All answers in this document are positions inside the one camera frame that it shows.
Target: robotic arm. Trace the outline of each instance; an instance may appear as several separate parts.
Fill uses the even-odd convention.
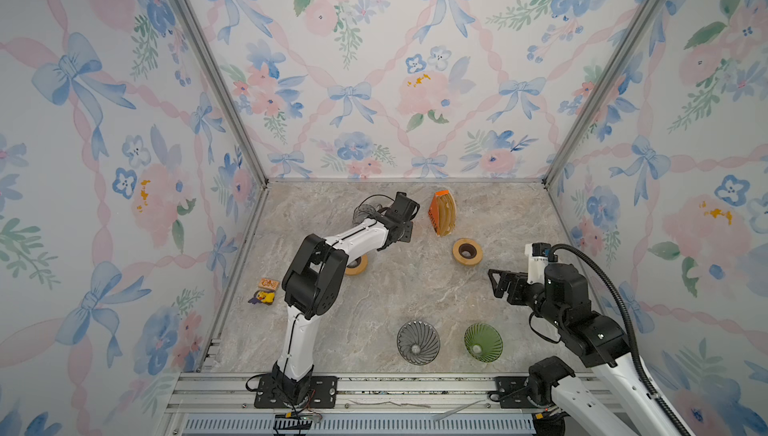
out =
[[[405,192],[398,192],[389,208],[368,211],[366,219],[348,231],[327,238],[314,234],[304,238],[283,278],[288,304],[283,353],[269,377],[264,378],[264,385],[260,381],[260,391],[268,394],[257,397],[257,403],[260,399],[293,407],[305,403],[320,320],[339,295],[345,268],[368,251],[381,251],[393,242],[410,242],[418,208]]]
[[[610,279],[584,253],[566,245],[554,247],[545,243],[526,245],[528,273],[491,269],[488,277],[495,297],[507,292],[510,305],[528,306],[533,317],[542,317],[558,329],[559,341],[579,356],[581,362],[605,383],[643,436],[691,436],[694,432],[672,408],[667,398],[655,387],[648,369],[638,353],[634,329],[626,314],[624,332],[608,316],[592,311],[587,278],[572,265],[558,263],[553,249],[568,249],[584,259],[616,292]],[[626,307],[620,300],[617,306]],[[562,359],[552,356],[533,364],[524,388],[511,394],[495,394],[502,402],[515,394],[528,396],[540,407],[557,404],[593,436],[633,436],[624,422],[593,398],[581,380]]]

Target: wallpaper panel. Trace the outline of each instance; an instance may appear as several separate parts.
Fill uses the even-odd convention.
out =
[[[667,0],[550,188],[697,436],[768,434],[766,4]]]
[[[639,1],[191,4],[270,177],[525,179]]]
[[[151,434],[257,183],[168,0],[0,18],[0,434]]]

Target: gray marble surface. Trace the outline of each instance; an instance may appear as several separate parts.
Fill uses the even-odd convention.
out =
[[[438,238],[427,210],[435,191],[450,189],[456,199],[456,229]],[[528,328],[530,310],[512,307],[491,292],[487,270],[527,271],[527,242],[566,242],[565,233],[541,184],[438,182],[277,182],[270,184],[254,247],[236,288],[214,371],[269,371],[280,355],[287,314],[284,293],[272,306],[251,305],[262,277],[282,280],[302,239],[314,232],[334,235],[352,225],[352,211],[369,195],[397,191],[422,205],[410,243],[397,242],[369,253],[369,266],[344,278],[334,306],[322,316],[314,351],[316,372],[526,372],[557,355],[577,371],[584,366],[564,345],[552,345]],[[485,252],[474,267],[451,254],[457,239],[474,239]],[[572,262],[570,255],[562,261]],[[396,335],[411,319],[434,325],[441,342],[435,361],[416,366],[398,353]],[[472,358],[464,332],[475,322],[492,325],[504,341],[493,363]],[[550,338],[545,321],[534,327]]]

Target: orange package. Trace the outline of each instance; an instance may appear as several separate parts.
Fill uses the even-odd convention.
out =
[[[456,227],[456,201],[450,191],[437,191],[429,205],[429,220],[438,236],[446,236]]]

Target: brown tape ring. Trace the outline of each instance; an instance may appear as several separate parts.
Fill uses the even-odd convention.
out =
[[[482,248],[472,239],[459,239],[453,245],[453,258],[464,266],[474,266],[482,261]]]
[[[368,255],[364,254],[362,255],[362,258],[360,258],[360,264],[355,266],[354,268],[347,268],[344,270],[344,274],[348,276],[357,276],[361,272],[365,271],[368,267]]]

